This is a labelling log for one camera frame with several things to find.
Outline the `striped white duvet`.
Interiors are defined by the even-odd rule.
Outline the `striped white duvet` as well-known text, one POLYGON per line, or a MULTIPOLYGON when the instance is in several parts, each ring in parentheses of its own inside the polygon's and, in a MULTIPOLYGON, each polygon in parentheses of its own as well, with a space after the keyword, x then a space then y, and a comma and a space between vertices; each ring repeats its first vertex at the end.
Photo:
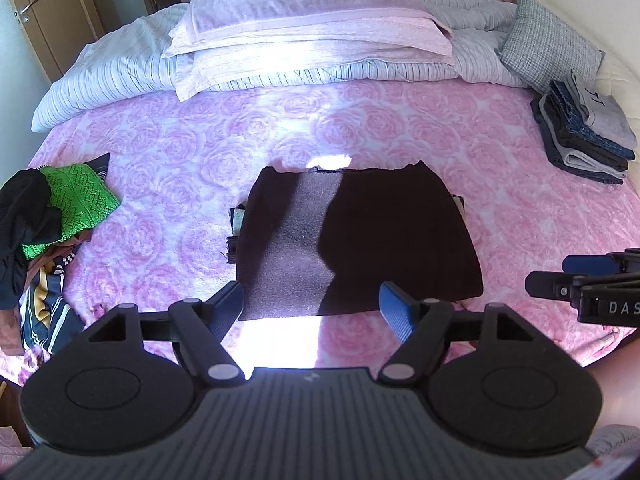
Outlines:
MULTIPOLYGON (((215 91, 309 86, 351 80, 439 81, 460 78, 523 88, 525 81, 500 61, 498 52, 514 23, 516 6, 498 0, 423 0, 427 9, 452 31, 452 63, 386 63, 378 60, 309 67, 284 73, 261 73, 213 84, 215 91)), ((32 132, 47 133, 70 118, 107 104, 171 91, 177 62, 165 58, 168 32, 186 5, 137 18, 87 44, 76 62, 55 81, 32 115, 32 132)))

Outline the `pink pillow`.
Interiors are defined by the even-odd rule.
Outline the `pink pillow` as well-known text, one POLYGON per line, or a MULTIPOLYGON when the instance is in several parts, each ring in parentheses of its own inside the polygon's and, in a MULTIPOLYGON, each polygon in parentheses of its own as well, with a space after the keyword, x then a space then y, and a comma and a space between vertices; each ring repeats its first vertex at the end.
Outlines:
POLYGON ((423 0, 190 0, 169 36, 181 101, 261 73, 453 61, 450 31, 423 0))

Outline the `navy striped shirt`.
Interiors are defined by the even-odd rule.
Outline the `navy striped shirt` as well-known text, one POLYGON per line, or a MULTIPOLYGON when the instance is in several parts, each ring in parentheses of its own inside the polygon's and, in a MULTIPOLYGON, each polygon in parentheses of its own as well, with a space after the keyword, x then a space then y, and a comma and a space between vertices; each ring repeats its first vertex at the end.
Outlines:
POLYGON ((84 320, 64 298, 67 267, 75 254, 58 256, 34 275, 21 298, 21 333, 26 348, 39 347, 51 356, 85 329, 84 320))

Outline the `folded clothes stack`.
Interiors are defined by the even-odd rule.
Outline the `folded clothes stack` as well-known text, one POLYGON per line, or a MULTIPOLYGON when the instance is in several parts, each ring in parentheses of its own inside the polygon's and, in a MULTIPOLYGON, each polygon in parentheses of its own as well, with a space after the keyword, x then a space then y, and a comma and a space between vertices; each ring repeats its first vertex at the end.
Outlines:
POLYGON ((638 141, 612 96, 570 70, 552 79, 530 108, 552 166, 594 182, 624 183, 638 141))

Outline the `green knit sweater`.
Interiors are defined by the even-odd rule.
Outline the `green knit sweater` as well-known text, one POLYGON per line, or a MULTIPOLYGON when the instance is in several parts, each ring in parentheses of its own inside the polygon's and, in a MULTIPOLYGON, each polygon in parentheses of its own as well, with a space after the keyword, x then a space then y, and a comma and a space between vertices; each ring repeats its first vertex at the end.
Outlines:
POLYGON ((50 185, 50 205, 61 211, 61 238, 46 244, 24 245, 28 260, 40 257, 55 243, 66 242, 83 230, 93 230, 120 205, 106 186, 111 155, 63 167, 41 166, 50 185))

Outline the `checked grey cushion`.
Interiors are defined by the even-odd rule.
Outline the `checked grey cushion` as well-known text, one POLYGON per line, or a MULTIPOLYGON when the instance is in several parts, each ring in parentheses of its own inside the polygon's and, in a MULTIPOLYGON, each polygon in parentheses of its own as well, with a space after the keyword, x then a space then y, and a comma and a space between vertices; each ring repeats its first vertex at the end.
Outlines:
POLYGON ((545 94, 552 80, 565 80, 571 72, 594 84, 604 53, 542 3, 518 0, 499 58, 530 88, 545 94))

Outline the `grey and maroon sweater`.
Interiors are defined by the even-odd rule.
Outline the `grey and maroon sweater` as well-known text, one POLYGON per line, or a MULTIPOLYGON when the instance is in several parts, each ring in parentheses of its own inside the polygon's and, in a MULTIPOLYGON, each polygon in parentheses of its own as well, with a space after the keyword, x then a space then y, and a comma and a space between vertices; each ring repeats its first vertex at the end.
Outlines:
POLYGON ((374 311, 385 282, 417 300, 483 295, 462 213, 424 162, 401 169, 264 168, 230 242, 242 320, 374 311))

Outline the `brown garment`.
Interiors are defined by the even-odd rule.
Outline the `brown garment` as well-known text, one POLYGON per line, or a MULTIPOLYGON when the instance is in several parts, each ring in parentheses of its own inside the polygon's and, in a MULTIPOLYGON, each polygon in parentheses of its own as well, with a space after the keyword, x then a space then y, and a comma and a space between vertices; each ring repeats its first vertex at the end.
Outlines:
MULTIPOLYGON (((42 255, 30 260, 24 290, 28 289, 28 285, 43 266, 56 257, 68 257, 70 254, 74 254, 78 251, 78 247, 83 242, 91 240, 91 237, 91 230, 82 230, 64 242, 51 245, 42 255)), ((25 352, 23 344, 18 341, 19 317, 17 308, 1 311, 1 350, 7 356, 21 356, 25 352)))

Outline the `black garment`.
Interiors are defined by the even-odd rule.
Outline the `black garment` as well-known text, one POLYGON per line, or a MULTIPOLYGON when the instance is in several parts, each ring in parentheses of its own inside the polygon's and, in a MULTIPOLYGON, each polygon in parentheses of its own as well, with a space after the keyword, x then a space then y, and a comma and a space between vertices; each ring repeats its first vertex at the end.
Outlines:
POLYGON ((28 270, 23 246, 62 236, 62 211, 50 198, 50 185, 37 169, 17 171, 1 188, 1 310, 12 310, 22 296, 28 270))

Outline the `wooden door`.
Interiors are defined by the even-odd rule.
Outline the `wooden door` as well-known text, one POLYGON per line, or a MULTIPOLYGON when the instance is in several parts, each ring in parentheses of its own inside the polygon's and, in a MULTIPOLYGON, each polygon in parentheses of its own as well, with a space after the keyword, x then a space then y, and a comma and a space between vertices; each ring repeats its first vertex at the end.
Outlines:
POLYGON ((48 81, 60 79, 86 44, 105 34, 94 0, 11 0, 48 81))

